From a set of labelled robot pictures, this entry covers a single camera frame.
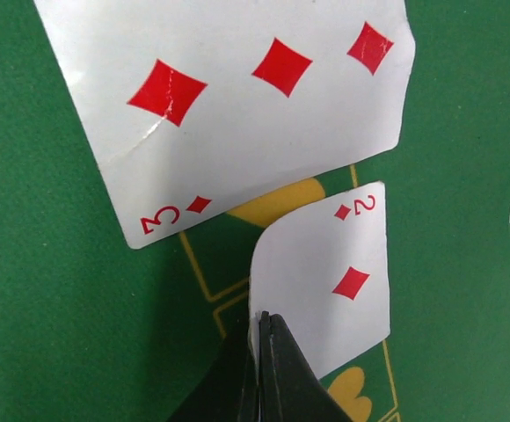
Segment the three of diamonds card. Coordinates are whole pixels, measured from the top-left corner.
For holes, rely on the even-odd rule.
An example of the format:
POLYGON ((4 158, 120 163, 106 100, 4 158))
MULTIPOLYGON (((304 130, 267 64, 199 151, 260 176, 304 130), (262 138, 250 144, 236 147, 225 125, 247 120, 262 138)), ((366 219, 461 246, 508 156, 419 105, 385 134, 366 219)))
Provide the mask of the three of diamonds card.
POLYGON ((397 146, 402 1, 39 1, 129 247, 397 146))

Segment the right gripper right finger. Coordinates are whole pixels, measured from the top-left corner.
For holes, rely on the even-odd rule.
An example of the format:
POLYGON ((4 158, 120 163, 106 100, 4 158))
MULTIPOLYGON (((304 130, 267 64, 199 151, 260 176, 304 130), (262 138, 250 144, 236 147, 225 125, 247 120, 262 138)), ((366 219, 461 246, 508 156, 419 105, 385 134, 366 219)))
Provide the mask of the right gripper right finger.
POLYGON ((262 421, 349 421, 312 372, 279 314, 259 320, 259 400, 262 421))

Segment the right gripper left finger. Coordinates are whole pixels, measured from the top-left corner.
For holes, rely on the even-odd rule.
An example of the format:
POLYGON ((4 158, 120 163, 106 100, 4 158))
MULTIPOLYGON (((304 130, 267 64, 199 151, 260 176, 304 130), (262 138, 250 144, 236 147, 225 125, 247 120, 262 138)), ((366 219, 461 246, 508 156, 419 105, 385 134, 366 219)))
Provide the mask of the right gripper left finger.
POLYGON ((259 391, 248 346, 248 323, 230 331, 210 369, 169 417, 172 422, 259 420, 259 391))

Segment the two of diamonds card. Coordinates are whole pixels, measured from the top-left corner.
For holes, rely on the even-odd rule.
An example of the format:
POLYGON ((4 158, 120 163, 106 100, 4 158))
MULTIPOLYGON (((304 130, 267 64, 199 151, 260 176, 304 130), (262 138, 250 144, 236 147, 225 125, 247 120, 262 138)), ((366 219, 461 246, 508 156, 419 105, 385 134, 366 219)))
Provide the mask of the two of diamonds card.
POLYGON ((335 194, 284 215, 256 243, 250 334, 279 314, 321 379, 390 334, 385 185, 335 194))

